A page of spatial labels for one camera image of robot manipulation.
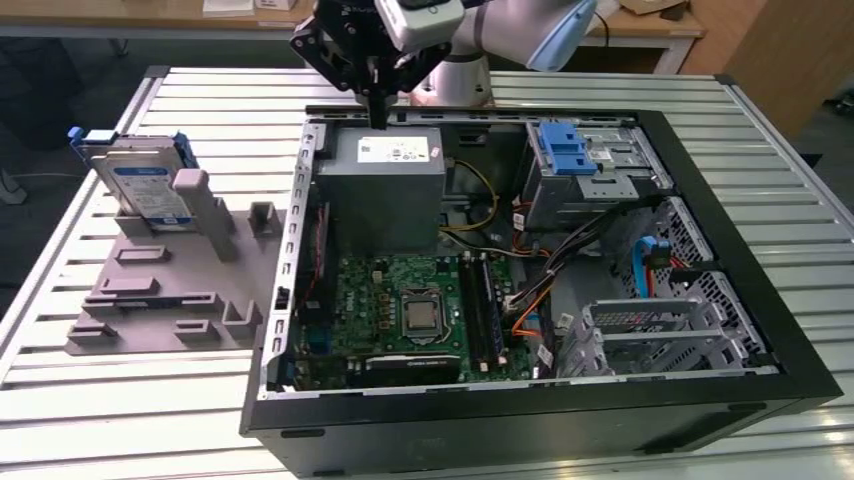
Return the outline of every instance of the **gray 3d printed holder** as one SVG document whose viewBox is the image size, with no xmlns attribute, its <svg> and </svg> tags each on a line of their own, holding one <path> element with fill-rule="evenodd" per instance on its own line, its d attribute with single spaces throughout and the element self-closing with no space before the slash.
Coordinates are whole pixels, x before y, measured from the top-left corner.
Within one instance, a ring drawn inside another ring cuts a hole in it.
<svg viewBox="0 0 854 480">
<path fill-rule="evenodd" d="M 68 332 L 71 355 L 251 348 L 269 309 L 279 212 L 259 202 L 229 213 L 203 170 L 180 170 L 172 188 L 196 232 L 152 232 L 140 217 L 116 217 L 123 234 Z"/>
</svg>

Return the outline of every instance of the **power supply label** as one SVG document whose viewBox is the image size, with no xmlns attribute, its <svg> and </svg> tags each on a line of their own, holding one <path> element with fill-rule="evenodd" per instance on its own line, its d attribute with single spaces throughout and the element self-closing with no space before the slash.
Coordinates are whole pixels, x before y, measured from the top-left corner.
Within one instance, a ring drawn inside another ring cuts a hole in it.
<svg viewBox="0 0 854 480">
<path fill-rule="evenodd" d="M 361 137 L 359 163 L 430 162 L 427 137 Z"/>
</svg>

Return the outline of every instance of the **aluminum slotted table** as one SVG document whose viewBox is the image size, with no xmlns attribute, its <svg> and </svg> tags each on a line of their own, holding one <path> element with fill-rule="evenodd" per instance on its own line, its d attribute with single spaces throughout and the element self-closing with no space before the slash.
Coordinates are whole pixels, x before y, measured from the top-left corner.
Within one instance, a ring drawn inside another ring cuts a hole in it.
<svg viewBox="0 0 854 480">
<path fill-rule="evenodd" d="M 692 454 L 406 478 L 850 478 L 854 219 L 740 89 L 690 76 L 494 73 L 492 83 L 499 106 L 666 113 L 846 395 Z M 351 102 L 309 70 L 152 67 L 116 128 L 180 129 L 232 209 L 264 200 L 287 208 L 303 108 Z M 0 471 L 11 471 L 3 478 L 288 478 L 272 455 L 237 435 L 249 351 L 95 357 L 63 351 L 119 232 L 117 204 L 105 193 L 91 173 L 0 323 Z"/>
</svg>

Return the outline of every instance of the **yellow wire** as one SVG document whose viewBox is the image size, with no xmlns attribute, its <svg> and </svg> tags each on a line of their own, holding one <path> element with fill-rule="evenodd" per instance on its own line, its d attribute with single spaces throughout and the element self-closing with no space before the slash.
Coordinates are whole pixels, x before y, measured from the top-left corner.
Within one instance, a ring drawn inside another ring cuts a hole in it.
<svg viewBox="0 0 854 480">
<path fill-rule="evenodd" d="M 495 215 L 498 214 L 498 194 L 495 193 L 492 184 L 490 183 L 490 181 L 486 179 L 486 176 L 480 173 L 480 171 L 478 171 L 478 169 L 474 167 L 471 163 L 464 162 L 462 160 L 456 160 L 456 163 L 459 163 L 468 170 L 471 170 L 471 173 L 474 173 L 475 176 L 480 179 L 480 181 L 486 185 L 486 188 L 490 189 L 490 194 L 492 195 L 492 211 L 490 212 L 490 215 L 486 217 L 483 221 L 478 223 L 472 223 L 471 225 L 448 225 L 447 227 L 440 228 L 443 232 L 468 232 L 471 230 L 476 230 L 480 227 L 488 225 L 492 219 L 495 218 Z"/>
</svg>

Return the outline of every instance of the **motherboard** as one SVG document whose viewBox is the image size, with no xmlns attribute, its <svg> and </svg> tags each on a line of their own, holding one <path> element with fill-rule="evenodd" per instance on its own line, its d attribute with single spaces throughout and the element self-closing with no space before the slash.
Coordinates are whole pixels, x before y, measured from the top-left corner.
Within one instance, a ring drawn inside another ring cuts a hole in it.
<svg viewBox="0 0 854 480">
<path fill-rule="evenodd" d="M 482 283 L 491 295 L 472 291 L 466 277 L 474 269 L 488 275 Z M 443 367 L 455 372 L 451 383 L 530 378 L 524 342 L 503 342 L 498 307 L 511 292 L 504 258 L 343 257 L 333 322 L 305 326 L 301 336 L 312 359 L 303 362 L 311 388 L 359 386 L 359 370 L 367 373 L 372 367 L 384 372 L 383 386 L 404 385 L 415 372 L 435 373 Z M 486 314 L 491 307 L 495 317 Z M 412 368 L 415 360 L 434 367 Z M 400 362 L 399 375 L 395 362 Z"/>
</svg>

